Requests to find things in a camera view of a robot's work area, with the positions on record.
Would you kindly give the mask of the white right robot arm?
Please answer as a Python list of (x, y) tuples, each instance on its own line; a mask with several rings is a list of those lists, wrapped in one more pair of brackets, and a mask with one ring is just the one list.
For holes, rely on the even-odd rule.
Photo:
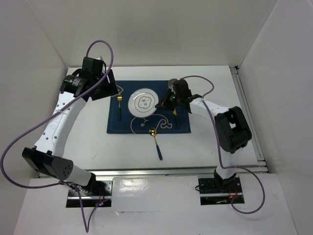
[(217, 139), (219, 163), (213, 176), (213, 186), (219, 192), (226, 191), (236, 177), (236, 166), (241, 150), (252, 139), (252, 133), (240, 107), (224, 107), (212, 103), (203, 95), (192, 95), (184, 79), (171, 79), (168, 91), (155, 106), (174, 111), (180, 107), (190, 114), (210, 120)]

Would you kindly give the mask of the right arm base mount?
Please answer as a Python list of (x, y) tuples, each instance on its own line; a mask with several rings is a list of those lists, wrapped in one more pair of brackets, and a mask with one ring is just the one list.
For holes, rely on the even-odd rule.
[(199, 178), (195, 190), (200, 194), (200, 203), (206, 205), (244, 204), (241, 181), (233, 176), (229, 181), (222, 181), (216, 173), (213, 178)]

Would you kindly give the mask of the gold knife green handle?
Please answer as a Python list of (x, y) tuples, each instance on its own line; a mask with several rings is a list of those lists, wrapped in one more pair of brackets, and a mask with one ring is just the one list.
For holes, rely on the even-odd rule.
[(179, 118), (178, 118), (176, 109), (173, 111), (173, 115), (175, 117), (176, 127), (179, 129), (180, 128), (180, 122), (179, 122)]

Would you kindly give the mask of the gold spoon green handle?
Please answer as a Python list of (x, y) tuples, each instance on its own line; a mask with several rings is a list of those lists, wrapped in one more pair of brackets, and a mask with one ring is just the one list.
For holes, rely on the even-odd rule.
[(159, 145), (158, 145), (157, 140), (156, 140), (157, 130), (155, 128), (150, 128), (149, 129), (149, 135), (154, 138), (154, 141), (155, 141), (155, 144), (156, 144), (156, 150), (157, 150), (158, 158), (159, 158), (160, 161), (162, 161), (163, 160), (163, 156), (162, 156), (161, 150), (160, 150)]

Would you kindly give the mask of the gold fork green handle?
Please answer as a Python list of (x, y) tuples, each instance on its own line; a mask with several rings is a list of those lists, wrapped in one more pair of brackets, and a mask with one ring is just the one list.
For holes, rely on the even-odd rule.
[(122, 101), (122, 93), (119, 93), (117, 95), (117, 100), (118, 100), (118, 120), (121, 121), (121, 116), (122, 116), (122, 109), (121, 109), (121, 101)]

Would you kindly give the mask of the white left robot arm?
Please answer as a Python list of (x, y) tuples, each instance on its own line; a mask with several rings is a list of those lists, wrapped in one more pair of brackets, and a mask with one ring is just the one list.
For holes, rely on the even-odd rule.
[(106, 68), (101, 56), (84, 57), (82, 68), (67, 75), (61, 84), (55, 111), (61, 111), (50, 120), (32, 148), (22, 152), (26, 162), (37, 172), (64, 182), (73, 182), (85, 195), (98, 195), (106, 188), (95, 174), (77, 167), (63, 157), (72, 127), (88, 99), (98, 100), (118, 93), (112, 70)]

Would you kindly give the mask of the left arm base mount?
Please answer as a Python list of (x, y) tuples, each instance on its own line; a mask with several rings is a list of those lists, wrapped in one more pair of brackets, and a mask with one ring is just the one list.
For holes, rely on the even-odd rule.
[(77, 188), (70, 186), (67, 194), (66, 208), (79, 208), (81, 201), (84, 208), (109, 208), (112, 206), (112, 180), (97, 181), (91, 190), (87, 187), (77, 185)]

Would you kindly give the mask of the small metal cup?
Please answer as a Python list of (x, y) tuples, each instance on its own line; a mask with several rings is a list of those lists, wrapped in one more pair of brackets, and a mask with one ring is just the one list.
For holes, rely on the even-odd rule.
[(171, 90), (171, 92), (175, 92), (175, 90), (174, 90), (174, 83), (177, 81), (177, 79), (175, 79), (175, 78), (173, 78), (173, 79), (170, 79), (169, 81), (168, 81), (168, 89), (170, 89)]

